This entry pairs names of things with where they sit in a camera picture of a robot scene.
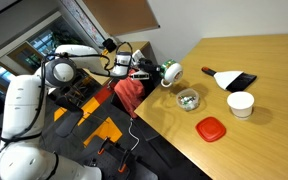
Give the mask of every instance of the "white paper cup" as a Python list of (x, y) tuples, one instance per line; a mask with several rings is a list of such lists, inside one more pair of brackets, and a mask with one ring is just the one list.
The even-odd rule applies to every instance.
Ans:
[(246, 120), (252, 114), (254, 97), (248, 92), (234, 92), (227, 97), (227, 103), (236, 118)]

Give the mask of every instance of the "wall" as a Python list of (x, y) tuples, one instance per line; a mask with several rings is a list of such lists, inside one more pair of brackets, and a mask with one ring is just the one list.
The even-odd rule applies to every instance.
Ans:
[(148, 0), (161, 28), (118, 36), (148, 40), (157, 61), (180, 61), (203, 37), (288, 33), (288, 0)]
[(57, 2), (55, 0), (22, 0), (1, 13), (0, 58), (5, 53), (5, 49), (4, 51), (1, 51), (1, 49), (8, 46), (9, 43), (16, 41), (23, 34), (30, 32), (32, 27), (41, 23), (42, 20), (55, 13), (56, 10)]

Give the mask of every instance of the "yellow marking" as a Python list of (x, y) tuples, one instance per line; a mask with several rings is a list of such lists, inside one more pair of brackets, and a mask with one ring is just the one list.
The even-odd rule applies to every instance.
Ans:
[(57, 121), (67, 110), (65, 108), (60, 107), (58, 110), (54, 112), (54, 122)]
[(79, 120), (78, 126), (80, 126), (86, 118), (90, 116), (98, 107), (100, 106), (100, 103), (97, 102), (97, 100), (92, 97), (83, 107), (84, 115), (83, 117)]
[(86, 147), (94, 136), (99, 136), (102, 139), (105, 139), (107, 136), (110, 137), (112, 142), (118, 141), (122, 136), (122, 132), (115, 125), (113, 120), (108, 117), (83, 143)]

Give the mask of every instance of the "floor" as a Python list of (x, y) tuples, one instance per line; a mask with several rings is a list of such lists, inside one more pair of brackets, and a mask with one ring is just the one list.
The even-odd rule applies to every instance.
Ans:
[[(83, 104), (89, 102), (90, 99), (98, 95), (101, 90), (103, 90), (102, 86), (97, 82), (91, 82), (84, 93), (85, 97), (83, 102), (80, 103), (79, 106), (82, 107)], [(50, 152), (55, 151), (59, 155), (80, 163), (90, 162), (94, 159), (89, 159), (91, 157), (87, 154), (94, 151), (94, 149), (97, 151), (100, 147), (98, 145), (94, 146), (94, 139), (100, 139), (100, 144), (103, 139), (95, 136), (96, 138), (93, 137), (87, 145), (85, 144), (85, 141), (89, 139), (91, 134), (94, 134), (102, 123), (107, 122), (106, 120), (109, 117), (113, 121), (111, 124), (115, 124), (117, 129), (121, 132), (121, 136), (118, 140), (115, 143), (109, 143), (109, 146), (119, 148), (120, 150), (131, 150), (134, 148), (137, 140), (129, 133), (129, 127), (131, 125), (130, 116), (112, 105), (111, 99), (112, 94), (109, 94), (107, 98), (102, 98), (101, 103), (97, 104), (96, 109), (89, 113), (89, 116), (84, 119), (83, 123), (79, 126), (75, 126), (72, 133), (63, 138), (56, 134), (56, 129), (64, 121), (68, 120), (70, 112), (66, 111), (61, 117), (54, 121), (54, 112), (60, 107), (55, 105), (53, 100), (47, 98), (46, 121), (43, 138), (40, 141), (41, 147)], [(162, 136), (156, 134), (156, 132), (140, 118), (132, 121), (131, 132), (134, 136), (139, 138), (139, 143), (135, 146), (134, 150), (131, 151), (131, 157), (133, 159), (128, 158), (128, 175), (122, 178), (119, 176), (108, 176), (109, 173), (116, 169), (110, 167), (113, 165), (108, 165), (107, 168), (101, 168), (102, 173), (106, 175), (103, 179), (155, 179), (155, 176), (148, 176), (148, 172), (156, 175), (160, 180), (210, 179), (198, 167), (171, 146)], [(145, 171), (143, 171), (144, 173), (142, 172), (141, 174), (141, 170), (139, 168), (134, 168), (135, 165), (130, 161), (136, 161), (141, 164), (145, 169)]]

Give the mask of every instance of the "red plastic container lid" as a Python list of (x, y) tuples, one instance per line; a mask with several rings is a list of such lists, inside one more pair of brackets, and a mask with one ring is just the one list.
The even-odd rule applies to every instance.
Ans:
[(213, 142), (224, 136), (226, 128), (215, 117), (207, 117), (196, 124), (195, 129), (207, 142)]

